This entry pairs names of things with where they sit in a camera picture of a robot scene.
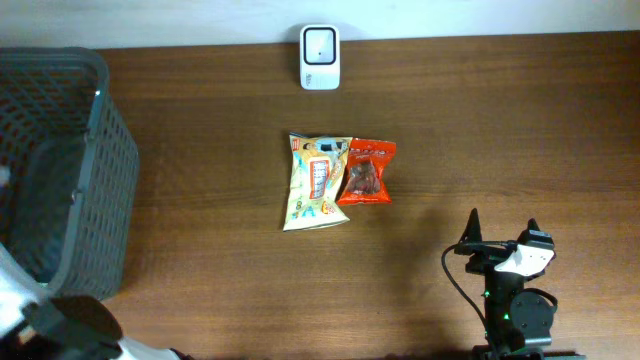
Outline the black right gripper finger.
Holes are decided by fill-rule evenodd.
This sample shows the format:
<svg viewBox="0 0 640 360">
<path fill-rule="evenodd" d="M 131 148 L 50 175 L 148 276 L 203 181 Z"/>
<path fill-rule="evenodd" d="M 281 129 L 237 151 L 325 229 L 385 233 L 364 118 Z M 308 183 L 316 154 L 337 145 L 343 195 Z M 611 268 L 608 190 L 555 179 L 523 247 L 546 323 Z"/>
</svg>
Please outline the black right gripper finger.
<svg viewBox="0 0 640 360">
<path fill-rule="evenodd" d="M 527 227 L 521 232 L 517 242 L 522 245 L 553 245 L 553 239 L 547 232 L 542 231 L 536 220 L 531 218 Z"/>
<path fill-rule="evenodd" d="M 470 212 L 464 233 L 464 243 L 478 243 L 482 242 L 481 225 L 479 220 L 478 210 L 473 208 Z"/>
</svg>

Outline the red sweets bag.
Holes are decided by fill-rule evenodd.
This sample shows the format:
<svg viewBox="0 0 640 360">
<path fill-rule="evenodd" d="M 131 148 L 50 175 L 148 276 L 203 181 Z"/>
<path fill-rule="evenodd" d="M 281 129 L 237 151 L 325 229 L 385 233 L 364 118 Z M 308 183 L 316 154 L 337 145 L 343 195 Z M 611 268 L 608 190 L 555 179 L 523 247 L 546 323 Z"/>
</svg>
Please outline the red sweets bag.
<svg viewBox="0 0 640 360">
<path fill-rule="evenodd" d="M 382 178 L 396 149 L 395 142 L 353 138 L 347 159 L 346 185 L 337 204 L 390 204 L 392 199 Z"/>
</svg>

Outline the yellow snack bag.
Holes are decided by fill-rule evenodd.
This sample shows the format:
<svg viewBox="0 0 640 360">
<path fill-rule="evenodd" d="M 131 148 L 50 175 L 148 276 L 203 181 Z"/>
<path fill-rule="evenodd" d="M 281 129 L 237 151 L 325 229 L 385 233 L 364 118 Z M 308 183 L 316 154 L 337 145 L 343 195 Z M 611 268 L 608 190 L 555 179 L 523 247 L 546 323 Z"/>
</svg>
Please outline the yellow snack bag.
<svg viewBox="0 0 640 360">
<path fill-rule="evenodd" d="M 292 169 L 283 230 L 325 228 L 349 221 L 336 203 L 352 137 L 290 133 Z"/>
</svg>

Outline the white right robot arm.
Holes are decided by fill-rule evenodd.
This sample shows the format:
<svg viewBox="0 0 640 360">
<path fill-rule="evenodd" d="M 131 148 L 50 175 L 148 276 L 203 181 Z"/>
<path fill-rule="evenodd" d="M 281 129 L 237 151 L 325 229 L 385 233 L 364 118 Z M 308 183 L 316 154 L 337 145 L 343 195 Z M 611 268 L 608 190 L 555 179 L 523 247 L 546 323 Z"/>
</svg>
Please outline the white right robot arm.
<svg viewBox="0 0 640 360">
<path fill-rule="evenodd" d="M 472 357 L 542 359 L 542 348 L 551 344 L 550 329 L 558 301 L 525 284 L 543 276 L 555 258 L 551 235 L 530 219 L 515 240 L 485 241 L 478 211 L 472 209 L 453 251 L 468 258 L 467 273 L 484 278 L 484 311 L 480 318 L 487 344 L 474 347 Z"/>
</svg>

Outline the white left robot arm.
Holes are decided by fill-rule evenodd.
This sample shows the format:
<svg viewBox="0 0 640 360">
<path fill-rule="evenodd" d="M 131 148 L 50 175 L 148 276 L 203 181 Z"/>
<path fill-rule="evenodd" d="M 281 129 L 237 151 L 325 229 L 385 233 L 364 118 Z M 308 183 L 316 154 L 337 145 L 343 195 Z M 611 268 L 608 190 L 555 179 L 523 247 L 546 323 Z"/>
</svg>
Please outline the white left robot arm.
<svg viewBox="0 0 640 360">
<path fill-rule="evenodd" d="M 1 358 L 185 360 L 123 334 L 113 314 L 87 295 L 56 297 L 1 251 Z"/>
</svg>

